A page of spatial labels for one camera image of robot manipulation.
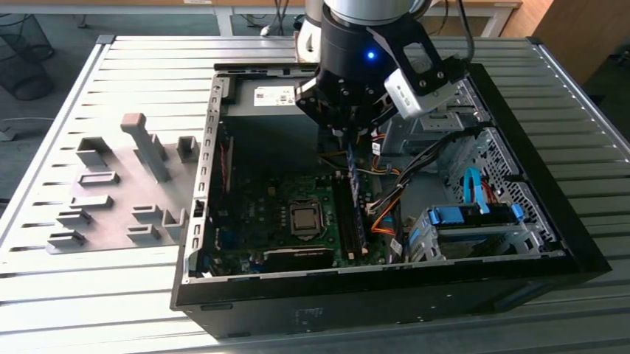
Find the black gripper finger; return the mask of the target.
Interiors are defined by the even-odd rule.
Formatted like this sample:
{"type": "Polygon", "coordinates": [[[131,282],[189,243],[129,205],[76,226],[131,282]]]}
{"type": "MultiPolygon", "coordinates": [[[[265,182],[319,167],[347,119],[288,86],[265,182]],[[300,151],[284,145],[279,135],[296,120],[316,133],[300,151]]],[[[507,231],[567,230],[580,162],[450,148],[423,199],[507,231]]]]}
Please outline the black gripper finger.
{"type": "Polygon", "coordinates": [[[333,136],[345,134],[347,127],[340,107],[328,101],[315,79],[304,80],[295,86],[295,105],[321,128],[332,132],[333,136]]]}
{"type": "Polygon", "coordinates": [[[353,109],[357,135],[363,136],[380,127],[398,113],[392,99],[383,89],[365,87],[360,104],[353,109]]]}

